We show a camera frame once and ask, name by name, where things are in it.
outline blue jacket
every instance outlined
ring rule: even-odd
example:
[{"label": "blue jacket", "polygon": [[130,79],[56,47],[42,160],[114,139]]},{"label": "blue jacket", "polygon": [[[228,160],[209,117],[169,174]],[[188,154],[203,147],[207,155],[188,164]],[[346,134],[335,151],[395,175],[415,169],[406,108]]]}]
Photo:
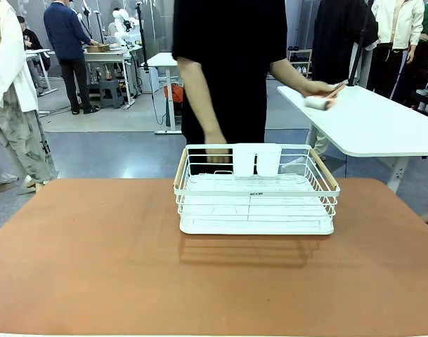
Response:
[{"label": "blue jacket", "polygon": [[60,2],[53,2],[44,13],[48,40],[59,60],[84,57],[81,42],[90,45],[90,38],[82,31],[77,14]]}]

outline gray stool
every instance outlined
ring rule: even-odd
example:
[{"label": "gray stool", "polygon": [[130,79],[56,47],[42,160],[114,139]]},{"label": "gray stool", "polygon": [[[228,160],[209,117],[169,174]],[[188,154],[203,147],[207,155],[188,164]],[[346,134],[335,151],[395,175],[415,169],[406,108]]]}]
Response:
[{"label": "gray stool", "polygon": [[100,105],[104,109],[106,107],[120,108],[123,103],[123,94],[120,89],[118,80],[100,81]]}]

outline hand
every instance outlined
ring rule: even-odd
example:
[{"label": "hand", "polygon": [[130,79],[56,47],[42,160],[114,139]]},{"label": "hand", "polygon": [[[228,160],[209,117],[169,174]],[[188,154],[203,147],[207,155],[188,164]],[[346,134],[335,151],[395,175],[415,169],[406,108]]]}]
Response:
[{"label": "hand", "polygon": [[415,51],[409,51],[408,58],[407,58],[407,60],[406,60],[406,63],[407,63],[408,65],[409,65],[410,63],[412,63],[414,56],[415,56]]},{"label": "hand", "polygon": [[[228,144],[221,131],[205,135],[205,144]],[[208,163],[229,163],[229,157],[222,157],[222,154],[229,154],[228,149],[206,149]]]},{"label": "hand", "polygon": [[331,86],[325,82],[319,81],[306,81],[299,92],[304,97],[309,96],[327,96],[334,91],[334,86]]},{"label": "hand", "polygon": [[428,41],[428,34],[422,33],[420,35],[421,40]]}]

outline brown table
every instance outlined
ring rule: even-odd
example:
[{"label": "brown table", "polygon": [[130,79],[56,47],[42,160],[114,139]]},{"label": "brown table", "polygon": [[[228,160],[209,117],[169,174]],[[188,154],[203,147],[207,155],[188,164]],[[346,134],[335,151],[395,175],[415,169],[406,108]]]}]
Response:
[{"label": "brown table", "polygon": [[57,180],[0,229],[0,332],[428,335],[428,226],[340,180],[330,237],[188,236],[171,180]]}]

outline white wire dish rack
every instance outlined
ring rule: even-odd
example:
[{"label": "white wire dish rack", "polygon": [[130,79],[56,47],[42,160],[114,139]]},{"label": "white wire dish rack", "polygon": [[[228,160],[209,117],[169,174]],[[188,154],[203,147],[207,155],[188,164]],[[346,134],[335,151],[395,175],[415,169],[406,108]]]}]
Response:
[{"label": "white wire dish rack", "polygon": [[[231,162],[232,145],[188,145],[174,181],[181,231],[187,234],[333,233],[332,219],[340,193],[337,181],[310,146],[281,147],[277,176],[264,178],[254,174],[239,178],[233,175],[231,164],[207,163],[204,151],[227,149],[230,154],[210,156],[209,161]],[[201,166],[215,172],[192,174]]]}]

